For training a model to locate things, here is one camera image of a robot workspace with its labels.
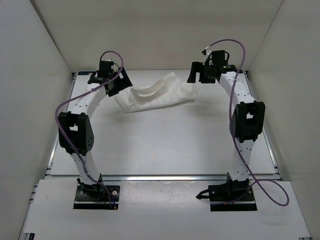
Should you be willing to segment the white pleated skirt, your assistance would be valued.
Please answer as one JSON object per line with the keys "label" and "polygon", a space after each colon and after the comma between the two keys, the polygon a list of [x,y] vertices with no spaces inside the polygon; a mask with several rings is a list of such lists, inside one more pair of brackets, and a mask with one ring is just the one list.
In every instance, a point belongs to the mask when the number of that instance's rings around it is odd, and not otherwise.
{"label": "white pleated skirt", "polygon": [[193,102],[199,90],[199,84],[182,82],[171,72],[152,86],[125,89],[114,99],[125,113],[133,113]]}

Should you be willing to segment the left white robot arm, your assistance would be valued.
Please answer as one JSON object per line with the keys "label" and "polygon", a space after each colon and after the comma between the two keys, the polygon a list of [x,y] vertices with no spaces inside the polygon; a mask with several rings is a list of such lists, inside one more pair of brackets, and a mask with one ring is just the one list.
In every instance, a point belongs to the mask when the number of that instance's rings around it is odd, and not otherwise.
{"label": "left white robot arm", "polygon": [[79,173],[81,190],[96,200],[110,198],[92,155],[95,137],[91,117],[105,97],[112,97],[132,86],[124,69],[113,60],[100,60],[83,94],[74,97],[75,105],[57,115],[59,144],[72,157]]}

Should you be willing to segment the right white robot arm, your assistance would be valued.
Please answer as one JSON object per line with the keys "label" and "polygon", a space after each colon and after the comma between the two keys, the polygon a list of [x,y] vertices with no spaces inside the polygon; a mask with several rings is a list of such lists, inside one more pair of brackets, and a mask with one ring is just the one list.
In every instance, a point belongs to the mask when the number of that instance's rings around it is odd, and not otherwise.
{"label": "right white robot arm", "polygon": [[240,72],[229,65],[230,54],[225,50],[203,50],[203,62],[191,64],[188,83],[219,83],[229,96],[229,130],[234,143],[231,170],[226,182],[210,185],[197,198],[214,203],[231,202],[245,196],[249,190],[249,163],[254,144],[263,131],[266,106],[255,100],[240,79]]}

